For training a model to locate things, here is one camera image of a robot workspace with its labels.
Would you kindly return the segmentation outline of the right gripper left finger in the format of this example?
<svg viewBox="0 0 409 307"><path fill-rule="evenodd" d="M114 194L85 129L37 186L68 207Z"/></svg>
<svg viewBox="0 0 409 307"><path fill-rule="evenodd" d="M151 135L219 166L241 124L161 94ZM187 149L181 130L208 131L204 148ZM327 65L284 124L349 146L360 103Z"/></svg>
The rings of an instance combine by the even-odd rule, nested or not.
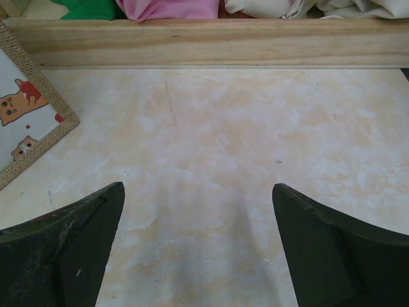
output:
<svg viewBox="0 0 409 307"><path fill-rule="evenodd" d="M1 306L95 306L125 202L114 182L1 230Z"/></svg>

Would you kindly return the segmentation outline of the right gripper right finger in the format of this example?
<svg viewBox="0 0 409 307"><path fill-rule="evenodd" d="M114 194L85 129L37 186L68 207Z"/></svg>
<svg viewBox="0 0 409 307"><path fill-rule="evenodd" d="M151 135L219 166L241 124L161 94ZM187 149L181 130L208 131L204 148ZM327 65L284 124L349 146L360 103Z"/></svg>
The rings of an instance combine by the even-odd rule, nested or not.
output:
<svg viewBox="0 0 409 307"><path fill-rule="evenodd" d="M408 306L408 236L327 207L286 184L272 190L299 306Z"/></svg>

